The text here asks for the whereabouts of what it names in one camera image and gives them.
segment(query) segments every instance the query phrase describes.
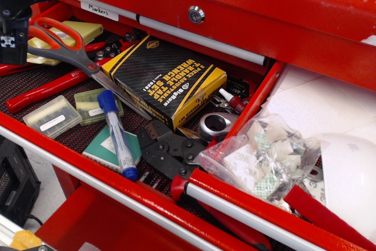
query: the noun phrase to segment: tube of adhesive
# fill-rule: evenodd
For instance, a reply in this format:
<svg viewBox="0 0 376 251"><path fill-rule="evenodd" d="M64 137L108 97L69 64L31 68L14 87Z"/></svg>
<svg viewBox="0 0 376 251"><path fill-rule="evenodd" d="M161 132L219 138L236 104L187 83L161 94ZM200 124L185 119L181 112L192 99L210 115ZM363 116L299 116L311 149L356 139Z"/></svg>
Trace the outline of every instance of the tube of adhesive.
<svg viewBox="0 0 376 251"><path fill-rule="evenodd" d="M98 95L100 108L106 115L107 124L110 130L113 145L115 147L116 156L119 160L122 175L129 180L136 181L138 179L135 161L129 149L122 122L119 117L118 107L116 107L115 97L112 91L106 90Z"/></svg>
<svg viewBox="0 0 376 251"><path fill-rule="evenodd" d="M231 108L235 110L238 114L241 114L244 108L247 106L239 96L234 96L229 92L225 91L223 88L219 90L223 98L229 102Z"/></svg>

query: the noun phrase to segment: plastic bag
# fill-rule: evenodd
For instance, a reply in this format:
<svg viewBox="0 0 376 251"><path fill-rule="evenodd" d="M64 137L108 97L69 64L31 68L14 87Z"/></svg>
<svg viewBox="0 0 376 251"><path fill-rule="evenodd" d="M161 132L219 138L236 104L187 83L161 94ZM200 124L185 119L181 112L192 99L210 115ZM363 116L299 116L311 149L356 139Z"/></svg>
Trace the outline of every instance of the plastic bag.
<svg viewBox="0 0 376 251"><path fill-rule="evenodd" d="M320 143L303 139L277 114L250 119L237 136L202 151L195 162L219 179L276 202L312 171Z"/></svg>

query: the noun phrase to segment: marker cap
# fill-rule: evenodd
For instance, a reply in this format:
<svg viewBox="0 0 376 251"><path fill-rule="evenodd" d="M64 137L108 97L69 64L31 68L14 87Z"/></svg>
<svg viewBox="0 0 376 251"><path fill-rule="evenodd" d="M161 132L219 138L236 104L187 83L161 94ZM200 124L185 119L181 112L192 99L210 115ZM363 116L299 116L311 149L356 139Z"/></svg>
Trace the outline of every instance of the marker cap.
<svg viewBox="0 0 376 251"><path fill-rule="evenodd" d="M133 167L125 169L122 172L122 175L123 175L123 177L131 180L132 182L135 182L139 178L139 174L137 173L137 169L133 168Z"/></svg>
<svg viewBox="0 0 376 251"><path fill-rule="evenodd" d="M104 111L105 115L111 111L118 112L118 107L116 106L115 97L113 96L112 91L103 91L100 95L98 95L97 99L99 106Z"/></svg>

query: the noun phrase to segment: orange scissors handle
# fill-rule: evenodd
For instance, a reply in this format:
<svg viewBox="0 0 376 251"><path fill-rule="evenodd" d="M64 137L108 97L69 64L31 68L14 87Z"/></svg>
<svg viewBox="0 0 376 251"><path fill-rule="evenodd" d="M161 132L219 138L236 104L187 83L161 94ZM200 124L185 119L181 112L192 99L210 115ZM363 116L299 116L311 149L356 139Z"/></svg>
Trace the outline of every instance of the orange scissors handle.
<svg viewBox="0 0 376 251"><path fill-rule="evenodd" d="M49 29L50 27L73 38L76 45L67 46L58 34ZM88 58L81 35L71 27L54 19L39 18L35 21L34 26L29 27L29 35L49 44L49 48L36 48L29 45L28 52L30 54L72 64L82 69L88 76L100 71L97 64Z"/></svg>

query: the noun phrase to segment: tool chest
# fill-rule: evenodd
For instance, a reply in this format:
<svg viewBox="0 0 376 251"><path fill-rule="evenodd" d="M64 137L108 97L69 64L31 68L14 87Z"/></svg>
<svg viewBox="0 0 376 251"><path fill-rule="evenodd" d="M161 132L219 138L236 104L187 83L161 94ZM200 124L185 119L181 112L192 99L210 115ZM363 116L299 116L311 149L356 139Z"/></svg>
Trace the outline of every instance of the tool chest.
<svg viewBox="0 0 376 251"><path fill-rule="evenodd" d="M249 83L251 99L229 136L236 135L266 100L284 66L292 64L376 91L376 0L54 0L35 5L39 17L103 25L98 40L111 42L141 31L189 48L236 79ZM60 63L0 78L0 135L47 158L67 201L37 232L57 250L78 250L92 240L100 250L255 250L195 201L171 199L170 181L141 160L146 181L131 182L82 155L106 125L75 126L50 139L22 118L58 95L10 113L5 101L74 70ZM100 88L90 79L63 95ZM197 130L206 106L187 127ZM148 121L124 106L124 129L137 133ZM275 250L361 250L330 232L195 170L186 193L267 235Z"/></svg>

